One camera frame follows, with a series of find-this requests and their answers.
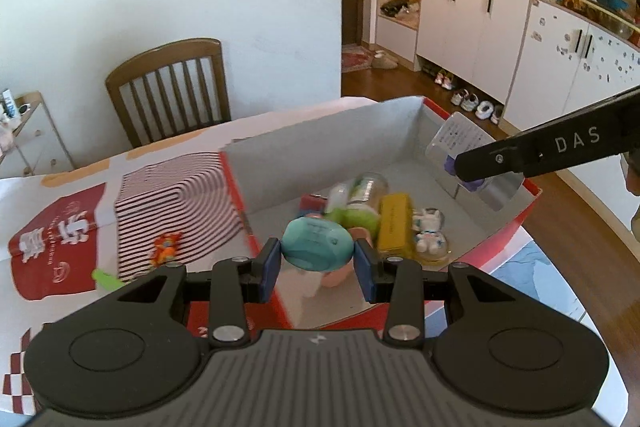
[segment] teal container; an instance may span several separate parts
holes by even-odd
[[[282,255],[293,266],[312,272],[332,272],[353,256],[353,239],[343,227],[317,217],[299,217],[282,236]]]

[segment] hand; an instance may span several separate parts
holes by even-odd
[[[629,168],[626,176],[626,189],[636,196],[640,196],[640,174]]]

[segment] wooden chair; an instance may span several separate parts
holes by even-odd
[[[231,120],[217,39],[143,52],[113,70],[105,84],[133,147]]]

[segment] black cabinet handle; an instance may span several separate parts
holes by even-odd
[[[589,35],[589,44],[587,44],[587,52],[584,54],[584,58],[589,56],[589,51],[591,50],[591,42],[593,41],[593,35]]]
[[[580,33],[578,34],[578,42],[576,42],[575,44],[575,51],[574,53],[578,52],[578,48],[580,47],[580,39],[582,38],[582,30],[580,30]]]

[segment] blue tablecloth section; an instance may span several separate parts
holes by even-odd
[[[579,321],[600,335],[571,286],[534,241],[495,269],[492,275],[529,297]],[[441,334],[447,327],[444,308],[425,318],[425,325],[428,337]],[[610,425],[616,427],[622,423],[626,415],[628,393],[611,355],[609,374],[593,409]]]

